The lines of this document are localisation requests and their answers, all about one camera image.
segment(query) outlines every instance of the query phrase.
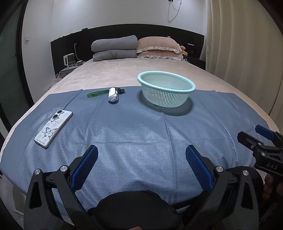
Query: pink pillow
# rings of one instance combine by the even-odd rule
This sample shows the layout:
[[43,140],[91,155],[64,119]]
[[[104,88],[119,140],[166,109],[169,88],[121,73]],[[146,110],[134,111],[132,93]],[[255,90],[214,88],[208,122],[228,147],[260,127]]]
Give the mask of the pink pillow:
[[182,51],[175,40],[167,37],[145,37],[138,40],[136,53],[138,54],[147,50],[168,50],[177,54]]
[[164,50],[147,50],[141,53],[138,53],[139,58],[165,58],[165,59],[174,59],[174,60],[183,60],[182,54],[176,54],[173,51],[164,51]]

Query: gray pillow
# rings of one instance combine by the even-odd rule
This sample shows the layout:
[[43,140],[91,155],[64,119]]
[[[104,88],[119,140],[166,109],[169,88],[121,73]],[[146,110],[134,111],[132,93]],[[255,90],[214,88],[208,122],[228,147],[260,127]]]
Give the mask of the gray pillow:
[[135,35],[96,40],[91,45],[93,52],[100,52],[105,50],[135,50],[138,46],[138,39]]
[[93,55],[93,62],[123,58],[136,58],[136,50],[107,50],[97,52]]

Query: blue gripper pad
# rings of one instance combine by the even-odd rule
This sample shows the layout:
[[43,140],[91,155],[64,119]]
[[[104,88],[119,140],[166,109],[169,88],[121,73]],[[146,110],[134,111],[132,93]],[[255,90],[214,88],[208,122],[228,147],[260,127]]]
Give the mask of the blue gripper pad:
[[212,175],[200,159],[200,154],[196,153],[191,146],[186,149],[186,159],[192,168],[201,188],[211,192],[213,189]]
[[259,135],[265,137],[268,140],[273,140],[274,139],[274,134],[273,132],[271,132],[269,129],[261,126],[261,125],[257,125],[255,128],[256,133],[258,133]]
[[71,189],[74,192],[80,190],[83,187],[83,184],[85,183],[85,180],[87,179],[90,171],[97,161],[97,158],[98,149],[96,146],[93,146],[72,174]]

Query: stuffed animal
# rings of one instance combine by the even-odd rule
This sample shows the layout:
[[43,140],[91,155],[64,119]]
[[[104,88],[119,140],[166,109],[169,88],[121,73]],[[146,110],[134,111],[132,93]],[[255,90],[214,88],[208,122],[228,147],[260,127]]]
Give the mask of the stuffed animal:
[[187,56],[188,56],[188,53],[185,51],[186,48],[185,48],[184,46],[180,46],[180,48],[181,48],[181,50],[182,50],[182,51],[181,51],[181,54],[184,55],[185,57],[187,57]]

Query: silver bolt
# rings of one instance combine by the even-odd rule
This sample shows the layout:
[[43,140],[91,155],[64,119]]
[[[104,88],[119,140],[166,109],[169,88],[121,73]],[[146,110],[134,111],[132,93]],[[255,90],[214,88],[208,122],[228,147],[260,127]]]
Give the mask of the silver bolt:
[[40,169],[35,170],[35,175],[38,175],[40,173]]
[[68,169],[68,167],[64,165],[60,168],[60,171],[65,172],[65,171],[67,171],[67,169]]
[[221,166],[217,166],[217,167],[216,167],[216,171],[217,171],[217,172],[220,172],[220,173],[221,173],[221,172],[223,172],[223,170],[224,170],[224,169],[223,169]]
[[247,175],[248,175],[248,171],[247,171],[247,170],[244,170],[244,171],[243,171],[243,174],[244,174],[245,176],[247,176]]

